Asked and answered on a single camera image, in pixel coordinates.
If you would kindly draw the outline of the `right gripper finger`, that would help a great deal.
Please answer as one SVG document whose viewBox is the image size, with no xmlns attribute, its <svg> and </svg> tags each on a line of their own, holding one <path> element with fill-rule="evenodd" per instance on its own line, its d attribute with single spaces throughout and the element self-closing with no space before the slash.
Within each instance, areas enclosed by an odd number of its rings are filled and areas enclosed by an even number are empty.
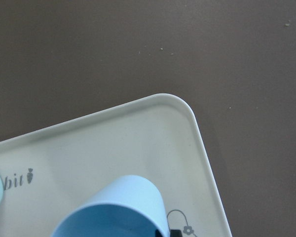
<svg viewBox="0 0 296 237">
<path fill-rule="evenodd" d="M 161 232 L 159 230 L 155 230 L 155 237 L 163 237 L 163 235 L 161 234 Z M 171 229 L 170 230 L 170 237 L 182 237 L 181 230 Z"/>
</svg>

